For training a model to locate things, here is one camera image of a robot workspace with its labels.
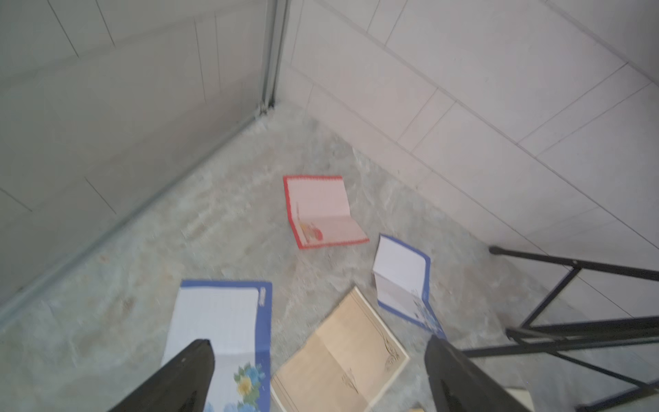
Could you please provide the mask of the cream letter paper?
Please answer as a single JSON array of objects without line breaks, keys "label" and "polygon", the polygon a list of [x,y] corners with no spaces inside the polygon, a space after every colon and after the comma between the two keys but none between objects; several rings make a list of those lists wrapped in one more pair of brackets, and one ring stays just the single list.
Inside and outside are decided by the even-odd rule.
[{"label": "cream letter paper", "polygon": [[409,363],[355,287],[271,378],[283,411],[371,411]]}]

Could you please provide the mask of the pink red-bordered letter paper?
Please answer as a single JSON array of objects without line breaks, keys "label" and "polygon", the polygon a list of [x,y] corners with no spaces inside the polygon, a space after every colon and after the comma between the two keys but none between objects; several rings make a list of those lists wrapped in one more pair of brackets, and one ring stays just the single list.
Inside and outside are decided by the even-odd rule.
[{"label": "pink red-bordered letter paper", "polygon": [[300,250],[369,242],[351,216],[343,177],[288,175],[282,180],[288,221]]}]

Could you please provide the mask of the white blue-bordered letter paper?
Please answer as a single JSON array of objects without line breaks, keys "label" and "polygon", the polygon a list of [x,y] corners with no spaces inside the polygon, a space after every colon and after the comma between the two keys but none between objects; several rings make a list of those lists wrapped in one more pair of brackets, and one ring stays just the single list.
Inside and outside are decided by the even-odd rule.
[{"label": "white blue-bordered letter paper", "polygon": [[272,283],[184,280],[161,363],[209,340],[215,368],[205,411],[269,411]]}]

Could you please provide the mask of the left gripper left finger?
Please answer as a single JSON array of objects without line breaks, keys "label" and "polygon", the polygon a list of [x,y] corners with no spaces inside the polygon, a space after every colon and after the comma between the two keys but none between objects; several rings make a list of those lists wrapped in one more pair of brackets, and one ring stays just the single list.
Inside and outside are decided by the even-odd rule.
[{"label": "left gripper left finger", "polygon": [[197,339],[110,411],[202,411],[214,370],[211,341]]}]

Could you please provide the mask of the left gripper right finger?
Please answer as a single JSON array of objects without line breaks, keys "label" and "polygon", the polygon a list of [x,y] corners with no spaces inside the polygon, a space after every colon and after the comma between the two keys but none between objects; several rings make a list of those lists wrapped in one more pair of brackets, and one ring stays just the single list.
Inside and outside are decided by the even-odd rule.
[{"label": "left gripper right finger", "polygon": [[518,411],[527,408],[448,341],[432,336],[424,355],[438,411]]}]

